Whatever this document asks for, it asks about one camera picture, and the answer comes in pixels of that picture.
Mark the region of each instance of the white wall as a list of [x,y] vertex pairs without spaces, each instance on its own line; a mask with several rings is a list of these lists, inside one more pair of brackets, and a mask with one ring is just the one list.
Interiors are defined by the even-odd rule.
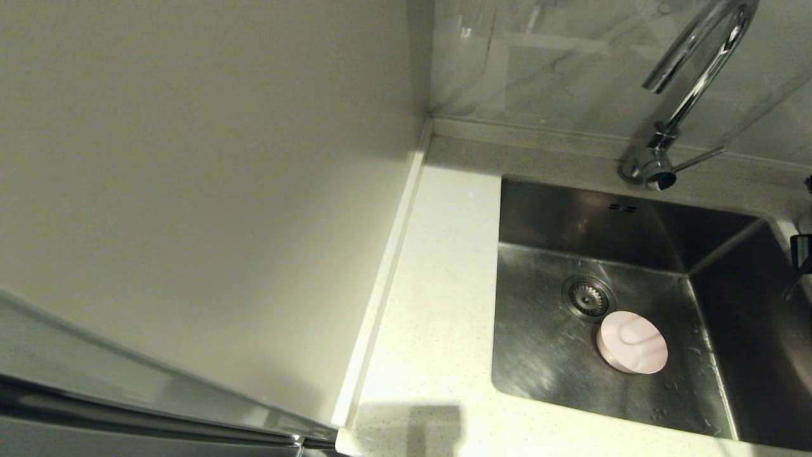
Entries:
[[407,3],[4,2],[0,289],[327,422],[425,113]]
[[[641,84],[709,1],[438,2],[433,110],[648,140],[706,59],[695,55],[662,95]],[[809,0],[761,2],[741,46],[683,123],[679,143],[724,142],[739,154],[812,165],[804,121],[812,106],[803,89],[812,78],[810,22]]]

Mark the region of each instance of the sink basin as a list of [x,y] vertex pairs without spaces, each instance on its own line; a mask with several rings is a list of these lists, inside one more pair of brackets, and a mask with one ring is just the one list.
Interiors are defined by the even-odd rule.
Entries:
[[[606,416],[812,450],[812,317],[801,288],[781,300],[792,275],[758,217],[505,178],[494,385]],[[613,310],[660,330],[662,371],[627,374],[601,358],[595,334]]]

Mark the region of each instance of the speckled quartz countertop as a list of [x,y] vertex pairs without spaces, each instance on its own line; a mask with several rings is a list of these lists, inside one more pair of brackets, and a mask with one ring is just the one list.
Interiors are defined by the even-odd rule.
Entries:
[[[653,193],[616,175],[620,141],[450,120],[435,134],[352,426],[360,453],[807,455],[512,397],[490,379],[503,174],[761,215],[788,236],[809,210],[806,170],[720,156]],[[503,144],[461,139],[479,137]]]

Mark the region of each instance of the chrome faucet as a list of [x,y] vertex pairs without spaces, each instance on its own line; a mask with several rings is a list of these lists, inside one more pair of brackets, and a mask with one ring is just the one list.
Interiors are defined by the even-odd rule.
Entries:
[[654,124],[655,133],[648,146],[636,151],[620,169],[620,175],[624,179],[645,184],[651,190],[665,190],[674,185],[678,171],[725,151],[724,146],[721,146],[677,166],[671,165],[666,154],[680,136],[680,123],[739,46],[741,38],[744,37],[747,28],[753,22],[756,9],[758,9],[758,0],[710,0],[708,6],[693,18],[688,27],[674,41],[668,52],[649,74],[646,82],[643,83],[644,88],[655,94],[660,94],[668,87],[699,45],[719,26],[723,19],[730,18],[730,25],[722,44],[694,81],[691,89],[682,98],[674,114],[668,121]]

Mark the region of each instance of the sink drain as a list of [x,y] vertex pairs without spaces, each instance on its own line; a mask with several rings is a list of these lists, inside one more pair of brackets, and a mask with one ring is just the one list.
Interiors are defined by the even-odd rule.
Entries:
[[616,309],[615,295],[609,286],[591,276],[567,279],[561,287],[561,297],[573,314],[591,322],[599,322]]

